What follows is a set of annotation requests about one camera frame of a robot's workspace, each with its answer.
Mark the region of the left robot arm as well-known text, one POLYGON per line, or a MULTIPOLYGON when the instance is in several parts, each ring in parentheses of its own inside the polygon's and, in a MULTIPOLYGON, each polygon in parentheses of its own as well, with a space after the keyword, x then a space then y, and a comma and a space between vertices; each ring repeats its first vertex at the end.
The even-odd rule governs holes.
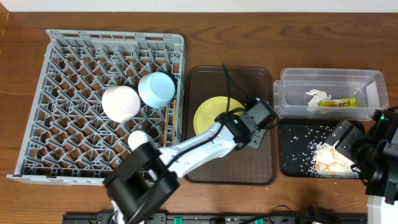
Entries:
POLYGON ((144 141, 103 182, 114 207, 109 222, 143 222, 179 188, 186 174, 242 149, 255 131, 273 129, 278 122, 269 103, 256 98, 248 108, 226 109, 208 130, 177 145, 157 149, 144 141))

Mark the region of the yellow green snack wrapper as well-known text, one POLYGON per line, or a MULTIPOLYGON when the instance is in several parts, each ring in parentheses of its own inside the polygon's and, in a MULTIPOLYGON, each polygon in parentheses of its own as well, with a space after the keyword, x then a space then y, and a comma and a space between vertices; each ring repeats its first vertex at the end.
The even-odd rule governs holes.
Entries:
POLYGON ((329 107, 359 107, 359 103, 356 101, 356 97, 336 100, 323 100, 319 102, 318 105, 329 107))

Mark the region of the wooden chopstick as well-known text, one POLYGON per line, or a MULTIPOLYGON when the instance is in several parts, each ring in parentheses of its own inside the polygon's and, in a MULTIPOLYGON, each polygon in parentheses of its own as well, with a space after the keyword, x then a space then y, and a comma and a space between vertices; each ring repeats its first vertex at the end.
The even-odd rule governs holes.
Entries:
POLYGON ((169 105, 165 107, 165 119, 164 119, 164 140, 163 147, 167 145, 167 128, 169 123, 169 105))
POLYGON ((175 119, 177 117, 177 100, 173 101, 173 116, 172 116, 172 145, 174 145, 175 142, 175 119))

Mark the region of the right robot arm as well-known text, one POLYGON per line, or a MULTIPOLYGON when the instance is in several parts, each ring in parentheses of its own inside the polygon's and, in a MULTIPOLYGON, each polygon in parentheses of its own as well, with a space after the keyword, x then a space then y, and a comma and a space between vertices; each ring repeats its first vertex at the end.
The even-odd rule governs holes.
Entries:
POLYGON ((357 121, 342 120, 326 143, 353 162, 368 195, 368 223, 397 223, 397 107, 376 110, 365 130, 357 121))

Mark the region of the white tissue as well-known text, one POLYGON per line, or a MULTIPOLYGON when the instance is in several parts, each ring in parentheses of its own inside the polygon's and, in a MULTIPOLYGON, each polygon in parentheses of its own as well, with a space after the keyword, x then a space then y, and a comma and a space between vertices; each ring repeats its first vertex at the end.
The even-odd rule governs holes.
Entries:
POLYGON ((312 96, 312 99, 308 102, 307 110, 310 113, 316 112, 318 105, 321 101, 330 100, 331 95, 328 95, 325 91, 312 89, 305 93, 306 95, 312 96))

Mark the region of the pink bowl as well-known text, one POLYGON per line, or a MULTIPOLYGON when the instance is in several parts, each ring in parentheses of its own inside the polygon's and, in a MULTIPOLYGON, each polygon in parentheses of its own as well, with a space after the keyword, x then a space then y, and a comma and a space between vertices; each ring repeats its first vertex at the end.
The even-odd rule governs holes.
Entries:
POLYGON ((112 86, 103 93, 101 104, 108 118, 118 123, 125 123, 138 114, 141 99, 129 86, 112 86))

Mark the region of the yellow plate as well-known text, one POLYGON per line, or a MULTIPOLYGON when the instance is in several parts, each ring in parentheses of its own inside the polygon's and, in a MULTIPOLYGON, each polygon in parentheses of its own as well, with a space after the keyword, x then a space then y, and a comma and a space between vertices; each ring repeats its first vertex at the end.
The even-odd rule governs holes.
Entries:
POLYGON ((216 96, 204 101, 196 110, 193 118, 193 128, 196 135, 209 129, 218 115, 226 111, 227 96, 216 96))

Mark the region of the light blue bowl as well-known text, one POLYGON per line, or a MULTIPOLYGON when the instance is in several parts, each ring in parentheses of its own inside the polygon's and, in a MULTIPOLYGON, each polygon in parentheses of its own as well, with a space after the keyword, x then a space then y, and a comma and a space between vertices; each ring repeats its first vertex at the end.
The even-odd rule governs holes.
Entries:
POLYGON ((141 78, 138 92, 146 105, 159 109, 166 107, 173 100, 175 84, 167 74, 154 72, 141 78))

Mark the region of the white cup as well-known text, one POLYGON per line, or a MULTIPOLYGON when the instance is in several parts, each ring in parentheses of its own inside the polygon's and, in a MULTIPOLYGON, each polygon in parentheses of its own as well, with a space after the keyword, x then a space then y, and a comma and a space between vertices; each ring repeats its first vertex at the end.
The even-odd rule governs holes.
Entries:
POLYGON ((133 131, 128 139, 127 143, 131 151, 134 151, 137 149, 141 144, 144 143, 151 143, 153 146, 155 146, 155 142, 152 137, 150 137, 147 133, 143 131, 133 131))

